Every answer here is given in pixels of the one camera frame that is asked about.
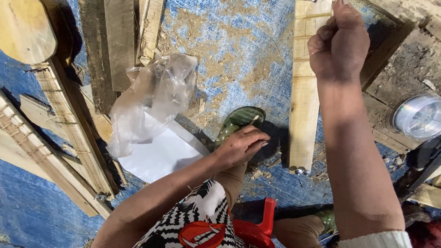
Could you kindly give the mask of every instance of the sweater cuff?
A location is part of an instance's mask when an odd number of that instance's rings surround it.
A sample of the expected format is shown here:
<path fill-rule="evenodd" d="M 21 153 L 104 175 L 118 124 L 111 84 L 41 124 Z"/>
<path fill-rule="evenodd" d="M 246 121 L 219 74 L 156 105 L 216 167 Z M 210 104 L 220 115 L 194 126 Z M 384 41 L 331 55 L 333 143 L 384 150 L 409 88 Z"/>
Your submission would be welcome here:
<path fill-rule="evenodd" d="M 342 240 L 339 248 L 412 248 L 409 235 L 405 231 L 387 231 Z"/>

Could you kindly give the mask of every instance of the red plastic chair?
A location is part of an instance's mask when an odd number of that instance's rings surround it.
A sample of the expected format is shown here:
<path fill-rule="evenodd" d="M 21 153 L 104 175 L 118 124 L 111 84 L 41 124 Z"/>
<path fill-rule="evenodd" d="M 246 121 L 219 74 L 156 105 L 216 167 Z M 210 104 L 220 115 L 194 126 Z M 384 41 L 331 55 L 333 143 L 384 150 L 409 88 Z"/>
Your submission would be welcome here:
<path fill-rule="evenodd" d="M 273 233 L 274 209 L 276 201 L 272 198 L 265 198 L 265 208 L 263 210 L 263 221 L 254 224 L 242 220 L 233 220 L 234 233 L 250 245 L 257 248 L 274 248 L 271 241 Z"/>

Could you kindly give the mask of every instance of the white paper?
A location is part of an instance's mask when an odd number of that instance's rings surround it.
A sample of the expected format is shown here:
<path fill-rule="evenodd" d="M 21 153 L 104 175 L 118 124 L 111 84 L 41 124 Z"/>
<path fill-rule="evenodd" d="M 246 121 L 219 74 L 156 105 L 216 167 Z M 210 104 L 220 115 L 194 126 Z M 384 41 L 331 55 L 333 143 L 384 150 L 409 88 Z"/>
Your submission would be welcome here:
<path fill-rule="evenodd" d="M 196 137 L 173 121 L 164 133 L 136 144 L 132 155 L 118 160 L 128 172 L 153 183 L 208 154 Z"/>

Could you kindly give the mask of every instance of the plastic bag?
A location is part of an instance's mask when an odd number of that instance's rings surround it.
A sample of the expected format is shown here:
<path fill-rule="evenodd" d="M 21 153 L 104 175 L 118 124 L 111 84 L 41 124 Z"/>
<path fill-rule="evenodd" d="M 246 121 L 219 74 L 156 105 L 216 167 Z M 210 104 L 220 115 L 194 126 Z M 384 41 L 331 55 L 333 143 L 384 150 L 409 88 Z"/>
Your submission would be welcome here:
<path fill-rule="evenodd" d="M 174 53 L 145 67 L 127 69 L 132 85 L 110 112 L 112 136 L 107 150 L 111 155 L 130 155 L 135 144 L 160 135 L 178 113 L 188 110 L 197 62 L 196 57 Z"/>

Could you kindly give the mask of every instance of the floor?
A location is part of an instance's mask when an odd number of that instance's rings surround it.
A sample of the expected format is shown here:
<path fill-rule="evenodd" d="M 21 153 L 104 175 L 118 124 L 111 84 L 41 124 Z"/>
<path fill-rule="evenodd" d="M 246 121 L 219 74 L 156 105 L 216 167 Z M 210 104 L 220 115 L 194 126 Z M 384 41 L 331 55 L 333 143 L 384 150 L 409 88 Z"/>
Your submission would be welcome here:
<path fill-rule="evenodd" d="M 57 0 L 63 7 L 76 46 L 74 63 L 87 72 L 86 53 L 81 45 L 81 20 L 77 0 Z M 354 3 L 366 21 L 375 49 L 394 28 L 390 20 L 364 2 Z M 262 129 L 272 136 L 251 163 L 258 167 L 247 173 L 240 202 L 232 211 L 237 218 L 258 222 L 265 197 L 277 201 L 277 212 L 332 203 L 326 167 L 316 161 L 310 177 L 288 173 L 284 163 L 272 168 L 265 165 L 282 156 L 288 142 L 288 112 L 291 94 L 292 21 L 294 2 L 291 0 L 166 0 L 161 26 L 160 44 L 163 52 L 187 52 L 199 58 L 194 102 L 206 101 L 203 113 L 198 104 L 190 105 L 177 121 L 199 138 L 214 140 L 223 118 L 235 108 L 252 105 L 266 111 Z M 0 87 L 9 92 L 19 106 L 19 94 L 29 94 L 46 102 L 33 74 L 0 52 Z M 84 73 L 83 83 L 88 84 Z M 40 129 L 54 145 L 66 142 L 49 130 Z M 323 141 L 321 118 L 316 142 L 320 153 Z M 380 153 L 394 158 L 398 154 L 377 144 Z M 100 216 L 88 218 L 55 184 L 0 161 L 0 248 L 75 248 L 93 238 L 101 226 Z M 391 178 L 403 175 L 406 167 L 391 170 Z M 144 185 L 126 173 L 128 186 L 111 202 L 116 207 Z"/>

